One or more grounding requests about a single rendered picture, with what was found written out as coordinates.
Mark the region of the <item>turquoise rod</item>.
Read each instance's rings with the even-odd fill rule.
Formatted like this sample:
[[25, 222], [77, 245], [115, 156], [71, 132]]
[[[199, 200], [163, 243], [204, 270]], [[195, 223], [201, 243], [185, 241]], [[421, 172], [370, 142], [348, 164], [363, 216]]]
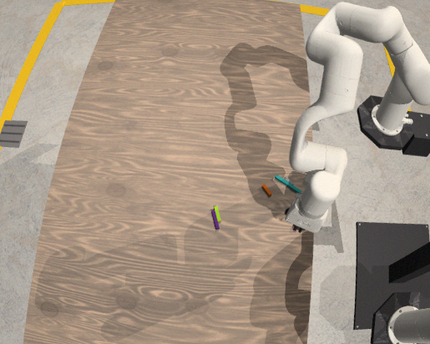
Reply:
[[275, 179], [279, 180], [282, 184], [286, 185], [290, 189], [294, 190], [296, 193], [301, 193], [301, 190], [297, 189], [294, 185], [290, 184], [286, 180], [282, 179], [279, 175], [276, 175]]

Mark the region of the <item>purple rod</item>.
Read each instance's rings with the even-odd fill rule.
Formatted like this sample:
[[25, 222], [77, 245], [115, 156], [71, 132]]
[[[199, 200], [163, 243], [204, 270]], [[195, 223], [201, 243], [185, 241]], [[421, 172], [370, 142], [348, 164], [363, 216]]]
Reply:
[[214, 219], [214, 222], [215, 222], [215, 228], [218, 230], [220, 227], [219, 227], [219, 224], [218, 224], [218, 220], [217, 220], [217, 217], [216, 217], [215, 210], [212, 210], [212, 215], [213, 215], [213, 219]]

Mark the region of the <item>orange rod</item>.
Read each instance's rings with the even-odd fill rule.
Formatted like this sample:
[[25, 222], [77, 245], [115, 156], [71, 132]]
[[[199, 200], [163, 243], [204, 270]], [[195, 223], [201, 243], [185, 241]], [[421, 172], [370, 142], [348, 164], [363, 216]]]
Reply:
[[265, 190], [265, 192], [270, 196], [271, 192], [269, 191], [269, 189], [267, 188], [266, 185], [262, 185], [262, 188]]

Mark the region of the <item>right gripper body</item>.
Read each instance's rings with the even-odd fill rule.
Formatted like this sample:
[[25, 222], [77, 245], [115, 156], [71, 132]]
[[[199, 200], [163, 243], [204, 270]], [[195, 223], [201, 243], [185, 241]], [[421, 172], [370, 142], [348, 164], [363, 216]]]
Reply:
[[295, 198], [286, 214], [286, 220], [293, 225], [297, 225], [305, 230], [309, 230], [310, 232], [318, 232], [326, 220], [328, 210], [321, 218], [312, 220], [306, 218], [304, 215], [304, 217], [302, 216], [299, 204], [297, 202], [298, 199]]

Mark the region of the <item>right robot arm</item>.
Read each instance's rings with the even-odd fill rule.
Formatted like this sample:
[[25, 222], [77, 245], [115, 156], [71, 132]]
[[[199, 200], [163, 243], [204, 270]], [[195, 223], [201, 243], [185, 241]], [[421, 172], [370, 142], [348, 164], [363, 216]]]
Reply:
[[306, 173], [306, 189], [296, 193], [295, 198], [301, 213], [312, 220], [321, 218], [339, 195], [347, 166], [343, 148], [305, 140], [314, 123], [347, 114], [354, 108], [363, 52], [358, 43], [344, 35], [382, 43], [395, 67], [381, 103], [371, 113], [378, 130], [387, 135], [399, 134], [404, 124], [412, 124], [412, 119], [405, 117], [413, 100], [430, 104], [430, 64], [400, 12], [393, 6], [373, 9], [344, 2], [334, 5], [306, 41], [307, 57], [324, 66], [321, 92], [297, 120], [289, 155], [292, 169]]

